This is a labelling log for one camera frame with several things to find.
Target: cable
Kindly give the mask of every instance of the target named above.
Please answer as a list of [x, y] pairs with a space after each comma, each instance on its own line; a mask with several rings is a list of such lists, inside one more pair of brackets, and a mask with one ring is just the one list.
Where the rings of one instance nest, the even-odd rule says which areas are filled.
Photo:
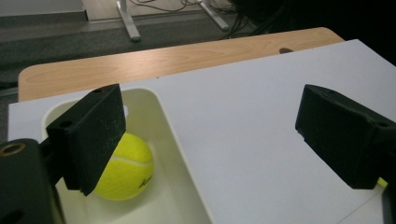
[[183, 7], [178, 8], [178, 9], [165, 9], [165, 8], [160, 8], [160, 7], [154, 7], [154, 6], [147, 5], [147, 3], [155, 2], [156, 0], [145, 0], [145, 1], [137, 0], [137, 3], [134, 2], [133, 0], [129, 0], [129, 1], [131, 3], [133, 3], [134, 5], [136, 5], [136, 6], [151, 7], [151, 8], [154, 8], [154, 9], [157, 9], [157, 10], [161, 10], [161, 11], [166, 11], [166, 12], [178, 12], [178, 11], [183, 10], [185, 7], [191, 7], [191, 6], [194, 6], [194, 5], [198, 4], [197, 2], [194, 2], [194, 3], [189, 2], [189, 0], [180, 0], [180, 2], [183, 5]]
[[[283, 3], [279, 6], [277, 6], [278, 3], [275, 3], [274, 0], [269, 0], [261, 5], [257, 5], [256, 8], [254, 5], [249, 5], [243, 0], [232, 1], [237, 6], [237, 9], [239, 10], [238, 13], [246, 15], [248, 18], [252, 16], [250, 19], [255, 22], [260, 22], [258, 27], [251, 32], [249, 36], [270, 33], [274, 29], [274, 26], [279, 25], [282, 20], [285, 20], [288, 17], [292, 6], [291, 0], [283, 0]], [[262, 8], [264, 4], [268, 6], [267, 11], [265, 13], [261, 13], [258, 9]]]
[[222, 14], [222, 15], [229, 15], [229, 14], [237, 13], [235, 4], [232, 4], [232, 3], [226, 7], [219, 7], [216, 0], [212, 0], [212, 1], [210, 1], [210, 6], [213, 8], [213, 10], [215, 12]]
[[244, 29], [249, 23], [248, 17], [246, 17], [242, 13], [238, 13], [238, 15], [235, 18], [235, 21], [233, 22], [233, 26], [230, 29], [230, 32], [227, 35], [222, 36], [219, 40], [221, 39], [231, 39], [233, 37], [236, 37], [237, 35], [247, 35], [248, 33], [237, 33], [238, 31], [241, 31]]

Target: black cable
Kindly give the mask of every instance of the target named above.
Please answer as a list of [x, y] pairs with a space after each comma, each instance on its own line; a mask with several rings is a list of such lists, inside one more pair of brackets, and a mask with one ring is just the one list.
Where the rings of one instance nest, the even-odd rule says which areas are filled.
[[224, 35], [220, 38], [233, 38], [236, 35], [242, 35], [243, 33], [237, 33], [238, 31], [241, 31], [248, 25], [249, 19], [242, 13], [238, 13], [238, 15], [235, 18], [235, 21], [233, 22], [233, 26], [230, 29], [230, 32], [227, 35]]
[[181, 4], [183, 5], [183, 7], [178, 8], [178, 9], [165, 9], [165, 8], [160, 8], [160, 7], [154, 7], [154, 6], [150, 6], [150, 5], [146, 5], [146, 3], [150, 3], [150, 2], [155, 2], [156, 0], [146, 0], [146, 1], [141, 1], [141, 0], [137, 0], [137, 3], [134, 2], [133, 0], [129, 0], [131, 3], [133, 3], [136, 6], [140, 6], [140, 7], [151, 7], [157, 10], [161, 10], [161, 11], [166, 11], [166, 12], [178, 12], [180, 10], [183, 10], [185, 7], [191, 7], [194, 5], [197, 5], [197, 3], [192, 3], [189, 2], [189, 0], [180, 0]]
[[210, 1], [210, 6], [213, 8], [215, 12], [222, 15], [230, 15], [237, 13], [235, 4], [230, 4], [227, 7], [219, 7], [218, 3], [215, 0], [213, 0]]
[[289, 13], [289, 9], [291, 7], [291, 1], [286, 0], [280, 7], [279, 9], [272, 14], [270, 17], [268, 17], [256, 30], [254, 30], [250, 36], [252, 35], [260, 35], [264, 33], [267, 30], [270, 30], [271, 27], [276, 23], [276, 20], [280, 20], [280, 18], [285, 17]]

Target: floor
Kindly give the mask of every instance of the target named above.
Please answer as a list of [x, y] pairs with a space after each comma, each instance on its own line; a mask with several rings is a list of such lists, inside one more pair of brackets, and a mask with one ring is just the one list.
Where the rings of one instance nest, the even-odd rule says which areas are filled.
[[[128, 11], [135, 16], [158, 15], [169, 12], [202, 10], [199, 0], [123, 0]], [[90, 21], [113, 20], [120, 17], [117, 11], [118, 0], [82, 0]], [[230, 5], [228, 0], [211, 0], [218, 7]]]

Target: white tabletop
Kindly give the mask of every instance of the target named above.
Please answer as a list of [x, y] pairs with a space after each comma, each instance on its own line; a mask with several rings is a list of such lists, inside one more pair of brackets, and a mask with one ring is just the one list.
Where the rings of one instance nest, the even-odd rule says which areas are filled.
[[[153, 91], [213, 223], [381, 223], [380, 187], [354, 190], [294, 130], [304, 84], [396, 120], [396, 68], [360, 41], [121, 85]], [[86, 91], [17, 103], [9, 139]]]

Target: wooden table edge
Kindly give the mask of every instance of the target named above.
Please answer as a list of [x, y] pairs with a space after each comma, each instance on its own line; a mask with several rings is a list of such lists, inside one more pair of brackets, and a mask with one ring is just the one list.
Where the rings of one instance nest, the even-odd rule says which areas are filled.
[[277, 55], [282, 48], [312, 49], [343, 41], [330, 29], [319, 27], [38, 64], [20, 73], [19, 101]]

